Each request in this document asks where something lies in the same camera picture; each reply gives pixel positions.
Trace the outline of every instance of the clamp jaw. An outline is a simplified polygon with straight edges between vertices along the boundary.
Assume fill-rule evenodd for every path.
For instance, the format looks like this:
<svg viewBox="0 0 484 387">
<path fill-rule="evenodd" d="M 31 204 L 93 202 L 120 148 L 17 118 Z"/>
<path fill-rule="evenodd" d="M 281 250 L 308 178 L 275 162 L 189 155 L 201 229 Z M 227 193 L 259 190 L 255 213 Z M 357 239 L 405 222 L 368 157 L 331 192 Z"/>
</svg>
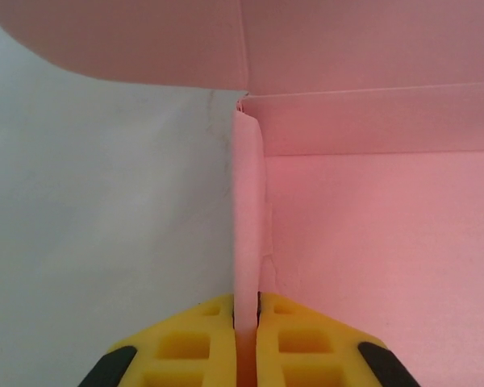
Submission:
<svg viewBox="0 0 484 387">
<path fill-rule="evenodd" d="M 260 307 L 257 387 L 419 387 L 379 339 L 276 294 Z M 124 339 L 79 387 L 236 387 L 232 312 L 222 296 Z"/>
</svg>

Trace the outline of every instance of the pink cardboard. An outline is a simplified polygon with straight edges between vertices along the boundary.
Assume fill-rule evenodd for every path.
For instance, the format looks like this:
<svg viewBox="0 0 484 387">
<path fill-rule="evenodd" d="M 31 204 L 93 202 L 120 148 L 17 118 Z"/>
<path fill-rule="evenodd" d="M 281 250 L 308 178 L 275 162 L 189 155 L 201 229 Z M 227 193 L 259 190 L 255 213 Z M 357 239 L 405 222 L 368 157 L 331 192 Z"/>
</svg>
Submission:
<svg viewBox="0 0 484 387">
<path fill-rule="evenodd" d="M 0 24 L 92 77 L 251 92 L 241 347 L 275 291 L 382 337 L 422 385 L 484 386 L 484 0 L 0 0 Z"/>
</svg>

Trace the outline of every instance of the white wall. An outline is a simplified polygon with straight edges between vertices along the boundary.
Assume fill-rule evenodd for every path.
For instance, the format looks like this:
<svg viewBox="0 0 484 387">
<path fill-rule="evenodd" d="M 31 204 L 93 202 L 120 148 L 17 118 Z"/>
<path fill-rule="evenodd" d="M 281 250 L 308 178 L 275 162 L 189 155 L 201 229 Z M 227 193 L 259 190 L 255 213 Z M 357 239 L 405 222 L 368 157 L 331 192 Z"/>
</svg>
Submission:
<svg viewBox="0 0 484 387">
<path fill-rule="evenodd" d="M 0 386 L 77 386 L 231 292 L 238 96 L 81 77 L 0 30 Z"/>
</svg>

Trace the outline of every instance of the pink panel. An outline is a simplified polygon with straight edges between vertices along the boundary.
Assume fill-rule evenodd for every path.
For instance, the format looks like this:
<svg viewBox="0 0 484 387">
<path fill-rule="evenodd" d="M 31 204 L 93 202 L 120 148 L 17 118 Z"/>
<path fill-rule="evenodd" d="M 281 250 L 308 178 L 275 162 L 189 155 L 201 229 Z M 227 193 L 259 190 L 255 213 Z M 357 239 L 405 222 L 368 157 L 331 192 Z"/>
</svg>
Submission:
<svg viewBox="0 0 484 387">
<path fill-rule="evenodd" d="M 246 86 L 234 0 L 0 0 L 0 24 L 55 65 L 91 77 Z"/>
<path fill-rule="evenodd" d="M 254 94 L 484 81 L 484 0 L 242 0 Z"/>
<path fill-rule="evenodd" d="M 484 84 L 249 97 L 265 154 L 484 149 Z"/>
<path fill-rule="evenodd" d="M 484 152 L 266 162 L 261 289 L 384 339 L 421 385 L 484 385 Z"/>
<path fill-rule="evenodd" d="M 257 293 L 265 227 L 265 162 L 258 122 L 239 111 L 233 126 L 235 329 L 238 385 L 256 385 Z"/>
</svg>

